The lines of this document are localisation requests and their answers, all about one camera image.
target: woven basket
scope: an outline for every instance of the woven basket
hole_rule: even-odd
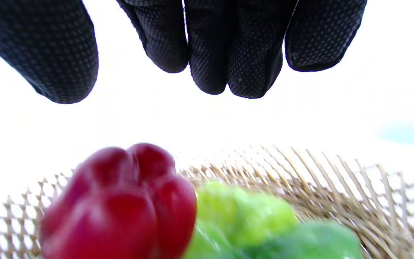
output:
[[[195,186],[221,180],[278,195],[301,220],[335,218],[358,235],[365,259],[414,259],[414,183],[401,173],[275,146],[219,151],[201,160],[185,154],[176,161]],[[45,178],[0,205],[0,258],[41,258],[37,220],[70,176]]]

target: red bell pepper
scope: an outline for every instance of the red bell pepper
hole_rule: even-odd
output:
[[[45,259],[179,259],[196,221],[193,186],[167,151],[136,144],[97,151],[46,209]]]

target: finger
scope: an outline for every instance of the finger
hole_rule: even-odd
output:
[[[300,0],[285,38],[289,66],[301,72],[338,64],[360,27],[367,0]]]
[[[282,43],[296,0],[240,0],[228,64],[231,92],[261,98],[282,68]]]
[[[117,0],[136,28],[146,55],[168,73],[182,72],[189,52],[182,0]]]
[[[223,93],[231,33],[237,24],[233,1],[185,0],[185,10],[194,82],[205,93]]]
[[[94,27],[81,0],[0,1],[0,57],[56,103],[83,100],[97,80]]]

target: white background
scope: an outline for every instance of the white background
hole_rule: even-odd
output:
[[[85,5],[95,24],[100,71],[83,102],[51,103],[0,58],[0,197],[74,167],[104,146],[139,141],[171,151],[272,141],[414,168],[414,147],[374,140],[381,125],[414,120],[414,2],[371,0],[340,64],[318,73],[285,65],[259,100],[229,90],[206,95],[189,69],[160,71],[116,2]]]

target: pepper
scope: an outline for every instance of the pepper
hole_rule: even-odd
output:
[[[39,224],[45,259],[179,259],[196,221],[194,187],[158,146],[109,147],[76,170]]]
[[[361,259],[357,236],[334,221],[309,221],[261,245],[215,259]]]
[[[279,197],[209,182],[197,190],[197,221],[184,259],[240,254],[298,224],[292,207]]]

